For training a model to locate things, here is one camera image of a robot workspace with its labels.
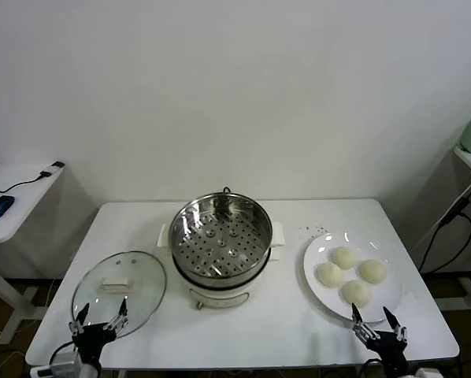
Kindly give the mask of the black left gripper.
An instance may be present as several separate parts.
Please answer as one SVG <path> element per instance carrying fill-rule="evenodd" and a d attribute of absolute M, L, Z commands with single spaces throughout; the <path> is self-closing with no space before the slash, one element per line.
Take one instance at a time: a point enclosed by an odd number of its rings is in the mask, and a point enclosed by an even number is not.
<path fill-rule="evenodd" d="M 69 322 L 72 341 L 84 364 L 100 365 L 99 358 L 104 346 L 113 342 L 128 324 L 127 298 L 124 297 L 117 315 L 108 323 L 83 326 L 90 304 L 86 303 L 75 319 Z"/>

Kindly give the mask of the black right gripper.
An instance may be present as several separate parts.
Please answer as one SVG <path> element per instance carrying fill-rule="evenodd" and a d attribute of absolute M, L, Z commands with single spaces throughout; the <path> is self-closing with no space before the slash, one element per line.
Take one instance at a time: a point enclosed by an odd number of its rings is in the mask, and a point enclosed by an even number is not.
<path fill-rule="evenodd" d="M 352 303 L 352 319 L 354 334 L 365 346 L 380 357 L 386 377 L 404 377 L 409 373 L 409 364 L 403 351 L 406 349 L 407 330 L 402 327 L 397 317 L 386 307 L 383 307 L 392 332 L 375 332 L 362 320 L 358 307 Z"/>

